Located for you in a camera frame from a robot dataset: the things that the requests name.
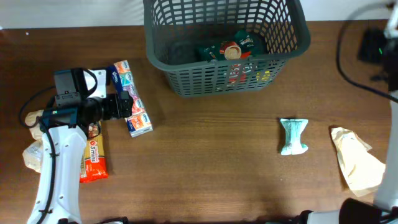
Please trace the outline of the green Nescafe coffee bag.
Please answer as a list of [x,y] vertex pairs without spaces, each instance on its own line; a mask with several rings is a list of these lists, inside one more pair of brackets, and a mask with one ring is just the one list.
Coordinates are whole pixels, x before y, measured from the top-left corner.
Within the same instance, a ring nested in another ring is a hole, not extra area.
[[[207,62],[218,62],[225,60],[248,59],[262,54],[268,54],[266,41],[254,32],[239,30],[235,35],[227,39],[221,38],[211,40],[209,43],[195,46],[197,59]],[[234,64],[230,69],[224,68],[216,81],[216,89],[231,88],[237,83],[245,83],[248,74],[252,72],[252,63],[242,67]]]

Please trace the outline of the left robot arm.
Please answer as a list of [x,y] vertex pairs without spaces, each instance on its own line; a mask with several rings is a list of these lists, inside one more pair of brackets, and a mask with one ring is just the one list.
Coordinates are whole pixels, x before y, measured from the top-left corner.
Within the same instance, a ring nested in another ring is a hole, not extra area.
[[44,151],[29,223],[81,223],[78,193],[88,127],[101,120],[129,117],[134,102],[126,91],[104,98],[69,93],[57,95],[55,101],[38,118]]

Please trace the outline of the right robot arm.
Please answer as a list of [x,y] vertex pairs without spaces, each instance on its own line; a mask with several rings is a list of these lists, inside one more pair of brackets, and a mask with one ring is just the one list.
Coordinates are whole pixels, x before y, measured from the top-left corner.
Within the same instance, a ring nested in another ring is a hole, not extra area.
[[[381,47],[366,46],[374,56],[379,56],[382,71],[387,75],[387,91],[380,91],[354,81],[341,64],[341,46],[345,32],[351,23],[365,12],[386,8],[391,10],[386,26],[381,30],[385,44]],[[360,6],[344,21],[338,33],[336,45],[336,68],[349,84],[371,92],[389,101],[391,124],[386,143],[385,169],[371,203],[346,199],[337,210],[327,212],[303,211],[298,223],[397,223],[397,1],[372,2]]]

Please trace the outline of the beige paper pouch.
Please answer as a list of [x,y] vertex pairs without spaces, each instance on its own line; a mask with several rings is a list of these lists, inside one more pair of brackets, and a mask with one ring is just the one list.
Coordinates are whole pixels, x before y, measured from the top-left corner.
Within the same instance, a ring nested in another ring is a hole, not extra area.
[[369,153],[372,147],[354,131],[342,127],[331,129],[340,170],[349,189],[362,197],[378,189],[386,165]]

